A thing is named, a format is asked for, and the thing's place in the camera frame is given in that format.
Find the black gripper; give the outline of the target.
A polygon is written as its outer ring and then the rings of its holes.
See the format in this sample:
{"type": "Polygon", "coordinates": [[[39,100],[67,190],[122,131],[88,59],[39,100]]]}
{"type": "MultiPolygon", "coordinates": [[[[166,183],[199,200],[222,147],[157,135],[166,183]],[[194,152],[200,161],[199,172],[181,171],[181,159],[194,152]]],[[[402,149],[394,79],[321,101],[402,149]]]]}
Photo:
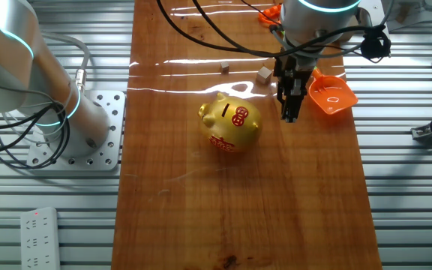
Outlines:
{"type": "Polygon", "coordinates": [[[276,58],[274,76],[277,77],[277,100],[281,105],[281,119],[295,122],[299,117],[306,85],[316,66],[315,58],[281,56],[276,58]]]}

